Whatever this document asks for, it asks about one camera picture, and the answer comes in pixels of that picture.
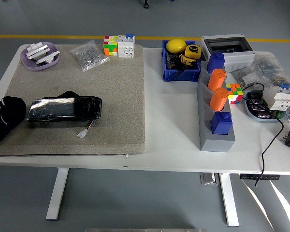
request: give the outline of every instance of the black wrapped object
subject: black wrapped object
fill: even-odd
[[[35,100],[29,109],[29,122],[86,121],[101,116],[102,100],[94,96],[79,96],[67,91],[58,97]]]

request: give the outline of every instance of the purple dish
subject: purple dish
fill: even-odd
[[[52,43],[50,42],[42,42],[43,45],[47,45],[47,47],[50,49],[50,51],[48,51],[46,53],[46,55],[50,55],[56,51],[58,51],[55,47],[55,45],[53,45]],[[23,64],[30,70],[33,70],[33,71],[39,71],[39,70],[42,70],[42,69],[46,69],[48,67],[51,67],[55,64],[57,64],[57,62],[59,61],[59,55],[60,54],[57,54],[54,56],[54,61],[53,62],[50,62],[50,63],[40,63],[40,64],[36,64],[36,60],[34,59],[28,59],[27,56],[26,56],[26,53],[27,53],[27,49],[23,50],[20,54],[20,58],[21,58],[21,61],[23,62]]]

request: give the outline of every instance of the orange cylinder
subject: orange cylinder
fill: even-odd
[[[214,69],[209,79],[207,87],[211,91],[215,91],[216,88],[220,88],[223,84],[224,78],[226,77],[226,72],[222,69]]]
[[[228,91],[225,88],[217,88],[214,91],[214,94],[212,96],[212,99],[209,103],[209,107],[211,107],[212,110],[220,111],[223,109],[224,104],[226,103],[228,99]]]

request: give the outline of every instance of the gray floor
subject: gray floor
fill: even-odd
[[[290,0],[23,0],[0,1],[0,35],[201,37],[243,33],[290,40]],[[20,45],[87,39],[0,37],[0,79]],[[137,40],[161,47],[160,40]],[[290,78],[290,43],[251,43],[272,52]],[[208,232],[275,231],[290,222],[271,183],[232,175],[240,227],[228,227],[220,187],[203,187],[198,173],[70,169],[58,221],[46,221],[56,168],[0,166],[0,231],[83,232],[85,228],[201,228]],[[290,176],[273,181],[290,203]]]

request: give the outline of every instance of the yellow ball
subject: yellow ball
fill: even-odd
[[[172,39],[166,44],[166,50],[173,54],[183,53],[187,47],[183,39]]]

